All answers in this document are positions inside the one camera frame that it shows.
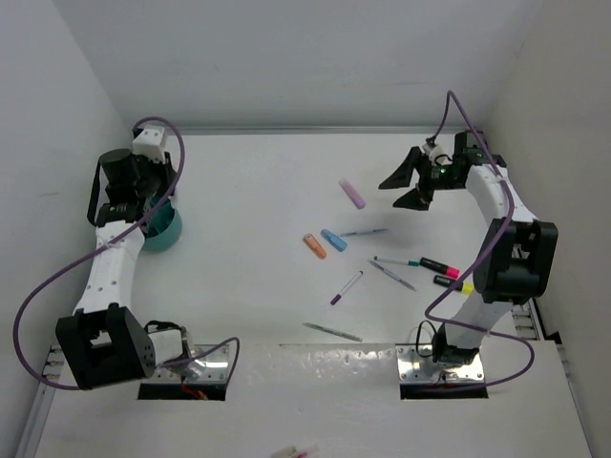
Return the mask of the purple highlighter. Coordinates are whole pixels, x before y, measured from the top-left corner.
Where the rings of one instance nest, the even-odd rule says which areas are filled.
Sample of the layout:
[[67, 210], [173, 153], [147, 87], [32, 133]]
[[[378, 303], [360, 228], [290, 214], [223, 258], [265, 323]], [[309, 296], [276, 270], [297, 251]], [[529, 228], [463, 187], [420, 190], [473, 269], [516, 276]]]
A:
[[359, 192], [349, 181], [347, 181], [346, 179], [340, 179], [338, 181], [338, 184], [357, 209], [361, 210], [365, 208], [366, 201], [362, 198]]

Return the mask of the green capped white marker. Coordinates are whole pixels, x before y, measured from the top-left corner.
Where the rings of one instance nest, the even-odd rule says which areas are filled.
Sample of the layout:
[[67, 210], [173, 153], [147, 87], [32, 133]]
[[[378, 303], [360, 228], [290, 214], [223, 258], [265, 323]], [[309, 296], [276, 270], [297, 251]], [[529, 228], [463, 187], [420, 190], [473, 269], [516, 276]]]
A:
[[389, 263], [396, 265], [405, 265], [405, 266], [419, 266], [420, 262], [418, 260], [393, 260], [387, 258], [381, 258], [379, 256], [373, 257], [373, 260], [380, 263]]

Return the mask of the clear purple ballpoint pen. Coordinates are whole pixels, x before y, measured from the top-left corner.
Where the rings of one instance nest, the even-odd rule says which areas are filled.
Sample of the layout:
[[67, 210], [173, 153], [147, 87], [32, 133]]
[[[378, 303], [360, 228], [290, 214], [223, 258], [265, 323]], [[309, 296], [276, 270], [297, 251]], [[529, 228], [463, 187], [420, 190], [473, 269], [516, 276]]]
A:
[[412, 291], [412, 292], [416, 292], [417, 291], [416, 288], [413, 285], [411, 285], [410, 283], [408, 283], [407, 281], [405, 281], [404, 279], [399, 277], [394, 272], [390, 271], [388, 268], [383, 267], [377, 261], [375, 261], [375, 260], [368, 260], [368, 263], [371, 266], [373, 266], [374, 268], [376, 268], [378, 271], [382, 272], [387, 277], [391, 278], [392, 280], [394, 280], [394, 281], [400, 283], [401, 285], [403, 285], [404, 287], [408, 288], [410, 291]]

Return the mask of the purple capped white marker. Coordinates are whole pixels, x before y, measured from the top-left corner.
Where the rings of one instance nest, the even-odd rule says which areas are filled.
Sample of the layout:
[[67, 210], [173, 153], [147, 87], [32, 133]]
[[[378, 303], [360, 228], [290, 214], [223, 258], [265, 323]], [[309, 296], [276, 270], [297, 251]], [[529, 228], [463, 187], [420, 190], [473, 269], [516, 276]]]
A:
[[353, 287], [353, 285], [358, 282], [364, 275], [362, 270], [358, 271], [354, 276], [350, 278], [350, 280], [333, 296], [333, 298], [329, 301], [330, 305], [337, 304], [345, 294]]

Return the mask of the clear green pen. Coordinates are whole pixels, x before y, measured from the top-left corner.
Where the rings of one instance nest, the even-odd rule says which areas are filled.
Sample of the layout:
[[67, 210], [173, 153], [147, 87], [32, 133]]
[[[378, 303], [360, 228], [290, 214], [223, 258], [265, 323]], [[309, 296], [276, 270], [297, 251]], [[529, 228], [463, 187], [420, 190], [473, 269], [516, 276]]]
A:
[[315, 330], [315, 331], [318, 331], [318, 332], [322, 332], [322, 333], [331, 335], [331, 336], [335, 336], [335, 337], [338, 337], [338, 338], [341, 338], [341, 339], [345, 339], [345, 340], [348, 340], [348, 341], [351, 341], [351, 342], [361, 343], [363, 341], [363, 338], [358, 337], [356, 335], [349, 334], [349, 333], [344, 332], [344, 331], [340, 331], [340, 330], [337, 330], [337, 329], [329, 328], [329, 327], [322, 326], [322, 325], [315, 324], [315, 323], [302, 323], [302, 326], [304, 326], [306, 328], [309, 328], [309, 329], [312, 329], [312, 330]]

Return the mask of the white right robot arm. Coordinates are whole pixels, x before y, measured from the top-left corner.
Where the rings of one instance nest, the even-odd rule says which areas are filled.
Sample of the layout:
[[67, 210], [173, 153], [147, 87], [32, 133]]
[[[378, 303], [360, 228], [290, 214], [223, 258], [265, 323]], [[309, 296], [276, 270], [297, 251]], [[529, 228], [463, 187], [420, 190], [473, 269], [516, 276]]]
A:
[[492, 155], [481, 134], [461, 132], [447, 156], [427, 139], [410, 149], [406, 159], [379, 185], [382, 190], [407, 189], [396, 208], [426, 211], [437, 191], [467, 190], [488, 225], [470, 271], [474, 292], [432, 339], [437, 364], [470, 363], [484, 336], [514, 305], [540, 297], [548, 284], [558, 242], [558, 228], [536, 217], [509, 180], [507, 166]]

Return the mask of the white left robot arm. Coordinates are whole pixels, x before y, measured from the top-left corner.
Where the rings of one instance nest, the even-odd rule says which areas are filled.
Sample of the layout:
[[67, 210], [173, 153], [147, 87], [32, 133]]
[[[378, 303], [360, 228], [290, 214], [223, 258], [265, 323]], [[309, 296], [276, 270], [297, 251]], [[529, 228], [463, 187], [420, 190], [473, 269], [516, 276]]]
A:
[[185, 327], [172, 322], [139, 323], [131, 310], [137, 258], [146, 242], [181, 231], [170, 197], [177, 176], [163, 147], [115, 149], [97, 161], [87, 211], [96, 247], [84, 293], [55, 334], [83, 390], [142, 380], [160, 370], [191, 388], [208, 367], [211, 351], [191, 344]]

